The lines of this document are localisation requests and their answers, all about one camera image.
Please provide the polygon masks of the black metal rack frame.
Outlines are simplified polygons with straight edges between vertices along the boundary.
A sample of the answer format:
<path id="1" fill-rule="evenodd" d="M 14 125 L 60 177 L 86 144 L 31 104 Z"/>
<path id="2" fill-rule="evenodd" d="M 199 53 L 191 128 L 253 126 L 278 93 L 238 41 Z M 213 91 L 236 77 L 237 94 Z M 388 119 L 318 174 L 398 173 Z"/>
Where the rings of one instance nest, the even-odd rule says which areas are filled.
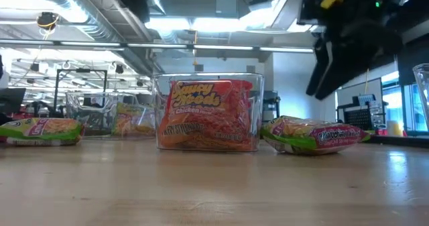
<path id="1" fill-rule="evenodd" d="M 77 73 L 98 73 L 98 72 L 103 72 L 104 73 L 104 79 L 103 79 L 103 92 L 105 93 L 107 90 L 107 75 L 108 72 L 107 70 L 95 70 L 95 69 L 91 69 L 91 68 L 77 68 L 77 69 L 57 69 L 56 70 L 56 82 L 55 82 L 55 87 L 54 87 L 54 108 L 57 108 L 57 104 L 58 104 L 58 89 L 59 89 L 59 83 L 60 80 L 62 78 L 60 78 L 60 74 L 62 72 L 66 72 L 66 75 L 69 74 L 70 72 L 77 72 Z"/>

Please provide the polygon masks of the black desk equipment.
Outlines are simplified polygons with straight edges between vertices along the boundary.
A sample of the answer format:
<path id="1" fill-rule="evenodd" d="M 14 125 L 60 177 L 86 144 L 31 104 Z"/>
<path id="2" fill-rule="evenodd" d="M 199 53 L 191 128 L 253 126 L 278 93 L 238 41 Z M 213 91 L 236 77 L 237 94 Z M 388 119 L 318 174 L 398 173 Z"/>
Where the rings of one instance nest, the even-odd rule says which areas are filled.
<path id="1" fill-rule="evenodd" d="M 337 121 L 353 125 L 365 131 L 375 133 L 378 129 L 386 128 L 385 101 L 377 101 L 375 95 L 359 95 L 352 97 L 353 102 L 339 105 L 336 108 Z"/>

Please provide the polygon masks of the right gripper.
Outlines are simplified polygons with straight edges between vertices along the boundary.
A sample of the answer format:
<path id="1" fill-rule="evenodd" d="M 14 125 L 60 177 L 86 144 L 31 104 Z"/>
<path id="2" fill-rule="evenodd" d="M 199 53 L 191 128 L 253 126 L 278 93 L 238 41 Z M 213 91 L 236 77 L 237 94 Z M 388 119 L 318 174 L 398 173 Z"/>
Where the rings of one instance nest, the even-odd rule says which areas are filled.
<path id="1" fill-rule="evenodd" d="M 314 44 L 316 66 L 306 94 L 323 100 L 353 78 L 371 70 L 380 51 L 398 54 L 402 37 L 387 23 L 402 0 L 344 0 L 322 8 L 325 31 Z"/>

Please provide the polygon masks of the black aluminium table frame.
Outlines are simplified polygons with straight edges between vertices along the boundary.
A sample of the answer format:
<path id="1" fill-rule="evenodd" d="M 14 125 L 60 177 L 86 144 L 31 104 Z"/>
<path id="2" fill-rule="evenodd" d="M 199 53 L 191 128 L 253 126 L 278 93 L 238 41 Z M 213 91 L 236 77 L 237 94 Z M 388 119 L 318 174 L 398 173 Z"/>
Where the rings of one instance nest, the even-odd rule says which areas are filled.
<path id="1" fill-rule="evenodd" d="M 367 144 L 383 144 L 387 146 L 402 146 L 429 150 L 429 137 L 399 137 L 386 135 L 372 135 L 365 141 Z"/>

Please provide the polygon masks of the white board panel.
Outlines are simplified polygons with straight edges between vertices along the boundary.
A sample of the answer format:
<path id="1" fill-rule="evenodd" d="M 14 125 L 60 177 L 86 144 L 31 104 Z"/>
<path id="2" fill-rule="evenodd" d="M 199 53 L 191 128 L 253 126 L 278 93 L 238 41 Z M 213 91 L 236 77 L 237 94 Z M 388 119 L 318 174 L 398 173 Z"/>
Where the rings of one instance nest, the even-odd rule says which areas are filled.
<path id="1" fill-rule="evenodd" d="M 353 103 L 353 97 L 361 95 L 374 95 L 377 105 L 382 104 L 382 81 L 381 78 L 369 80 L 349 87 L 345 87 L 336 91 L 338 105 L 336 110 L 337 119 L 344 119 L 344 109 L 339 109 L 342 105 Z"/>

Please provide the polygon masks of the silver spiral air duct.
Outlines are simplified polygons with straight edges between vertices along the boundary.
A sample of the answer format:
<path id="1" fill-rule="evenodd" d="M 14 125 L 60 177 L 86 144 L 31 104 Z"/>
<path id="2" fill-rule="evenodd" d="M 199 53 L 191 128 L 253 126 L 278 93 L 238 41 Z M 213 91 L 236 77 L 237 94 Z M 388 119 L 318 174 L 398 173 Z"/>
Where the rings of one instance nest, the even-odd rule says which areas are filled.
<path id="1" fill-rule="evenodd" d="M 66 11 L 83 15 L 85 21 L 77 28 L 98 43 L 118 43 L 114 53 L 122 57 L 134 71 L 151 76 L 162 68 L 148 57 L 149 49 L 138 51 L 126 45 L 125 38 L 111 25 L 107 18 L 90 0 L 49 0 Z"/>

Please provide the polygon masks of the yellow plastic container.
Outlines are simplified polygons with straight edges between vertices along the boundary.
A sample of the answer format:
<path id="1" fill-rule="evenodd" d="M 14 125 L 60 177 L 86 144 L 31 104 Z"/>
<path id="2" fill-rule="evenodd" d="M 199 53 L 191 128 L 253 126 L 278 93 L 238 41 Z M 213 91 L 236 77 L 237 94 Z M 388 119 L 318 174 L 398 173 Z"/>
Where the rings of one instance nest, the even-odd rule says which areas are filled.
<path id="1" fill-rule="evenodd" d="M 387 121 L 387 134 L 389 136 L 403 137 L 403 127 L 398 121 Z"/>

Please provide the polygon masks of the clear plastic bin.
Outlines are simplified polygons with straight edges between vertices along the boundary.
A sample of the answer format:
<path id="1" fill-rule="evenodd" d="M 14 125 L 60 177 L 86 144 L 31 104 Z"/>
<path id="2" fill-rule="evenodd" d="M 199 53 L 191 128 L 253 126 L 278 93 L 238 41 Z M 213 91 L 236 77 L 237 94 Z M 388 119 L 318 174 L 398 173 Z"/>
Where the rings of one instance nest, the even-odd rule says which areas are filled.
<path id="1" fill-rule="evenodd" d="M 218 80 L 218 79 L 237 79 L 251 82 L 253 87 L 250 91 L 249 101 L 251 108 L 249 114 L 251 116 L 250 135 L 257 151 L 259 146 L 259 136 L 262 124 L 263 110 L 263 86 L 264 77 L 257 73 L 248 72 L 218 72 L 218 73 L 190 73 L 190 74 L 157 74 L 153 77 L 152 94 L 154 96 L 155 107 L 155 124 L 156 124 L 156 145 L 158 146 L 158 126 L 165 114 L 166 101 L 170 94 L 171 82 L 177 80 Z"/>
<path id="2" fill-rule="evenodd" d="M 429 129 L 429 63 L 419 64 L 412 70 L 418 85 L 426 125 Z"/>
<path id="3" fill-rule="evenodd" d="M 94 139 L 144 139 L 147 137 L 120 137 L 111 131 L 117 112 L 117 103 L 137 104 L 129 93 L 66 93 L 66 116 L 84 125 L 83 136 Z"/>

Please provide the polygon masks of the orange Saucy Noods noodle pack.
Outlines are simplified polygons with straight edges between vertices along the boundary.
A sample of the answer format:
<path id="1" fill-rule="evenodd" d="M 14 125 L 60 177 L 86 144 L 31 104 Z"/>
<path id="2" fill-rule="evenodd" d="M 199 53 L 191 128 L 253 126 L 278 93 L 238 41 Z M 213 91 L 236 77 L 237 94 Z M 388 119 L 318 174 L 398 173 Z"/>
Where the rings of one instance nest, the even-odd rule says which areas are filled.
<path id="1" fill-rule="evenodd" d="M 171 82 L 158 146 L 167 150 L 255 150 L 250 129 L 251 82 L 237 79 Z"/>

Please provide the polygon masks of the green lime chili noodle pack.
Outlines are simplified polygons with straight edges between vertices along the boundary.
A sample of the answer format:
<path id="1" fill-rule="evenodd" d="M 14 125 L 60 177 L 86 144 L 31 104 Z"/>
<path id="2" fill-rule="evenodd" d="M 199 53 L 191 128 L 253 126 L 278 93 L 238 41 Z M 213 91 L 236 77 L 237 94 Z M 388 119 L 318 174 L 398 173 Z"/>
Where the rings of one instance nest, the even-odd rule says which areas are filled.
<path id="1" fill-rule="evenodd" d="M 118 102 L 111 133 L 120 137 L 154 137 L 156 134 L 154 109 Z"/>
<path id="2" fill-rule="evenodd" d="M 73 146 L 84 125 L 67 118 L 28 118 L 0 125 L 0 142 L 13 146 Z"/>
<path id="3" fill-rule="evenodd" d="M 337 153 L 371 137 L 353 125 L 285 115 L 266 123 L 261 136 L 279 153 L 309 156 Z"/>

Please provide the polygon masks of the black monitor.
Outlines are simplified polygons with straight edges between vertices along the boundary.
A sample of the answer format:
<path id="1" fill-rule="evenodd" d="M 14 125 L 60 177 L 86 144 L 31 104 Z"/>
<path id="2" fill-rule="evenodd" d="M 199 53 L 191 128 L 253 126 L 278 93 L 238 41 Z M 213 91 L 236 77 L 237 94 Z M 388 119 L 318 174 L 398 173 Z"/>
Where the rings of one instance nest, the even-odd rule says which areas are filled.
<path id="1" fill-rule="evenodd" d="M 0 113 L 19 112 L 25 92 L 25 88 L 0 89 Z"/>

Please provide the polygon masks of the long ceiling light bar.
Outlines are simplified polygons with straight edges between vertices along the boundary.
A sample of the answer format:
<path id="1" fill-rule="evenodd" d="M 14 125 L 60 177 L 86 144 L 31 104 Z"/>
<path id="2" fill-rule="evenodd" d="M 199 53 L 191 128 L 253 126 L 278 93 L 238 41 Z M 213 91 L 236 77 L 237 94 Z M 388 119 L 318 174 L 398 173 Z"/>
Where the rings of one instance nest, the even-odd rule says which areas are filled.
<path id="1" fill-rule="evenodd" d="M 312 48 L 298 47 L 266 47 L 266 46 L 230 46 L 206 44 L 159 44 L 159 43 L 127 43 L 127 42 L 74 42 L 57 40 L 12 40 L 0 39 L 1 45 L 20 46 L 68 46 L 87 48 L 156 48 L 170 50 L 232 50 L 253 52 L 313 53 Z"/>

